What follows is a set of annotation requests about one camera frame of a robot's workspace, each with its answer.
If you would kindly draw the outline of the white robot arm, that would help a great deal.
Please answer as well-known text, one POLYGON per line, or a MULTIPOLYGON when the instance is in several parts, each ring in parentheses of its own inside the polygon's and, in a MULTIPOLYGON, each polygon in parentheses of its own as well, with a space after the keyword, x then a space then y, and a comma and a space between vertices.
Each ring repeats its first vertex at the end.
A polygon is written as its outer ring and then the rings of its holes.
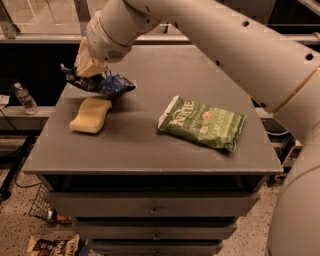
POLYGON ((174 25, 302 145, 272 216, 266 256, 320 256, 320 55, 215 0, 108 0, 76 58, 89 77, 160 22, 174 25))

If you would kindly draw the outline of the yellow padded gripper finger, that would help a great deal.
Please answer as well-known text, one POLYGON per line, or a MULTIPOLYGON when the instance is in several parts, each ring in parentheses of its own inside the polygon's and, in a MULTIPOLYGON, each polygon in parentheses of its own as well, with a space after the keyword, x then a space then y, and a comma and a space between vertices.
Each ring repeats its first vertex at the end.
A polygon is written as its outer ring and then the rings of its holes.
POLYGON ((108 63, 90 55, 87 40, 83 37, 78 48, 74 67, 76 68, 77 76, 89 78, 107 71, 108 63))

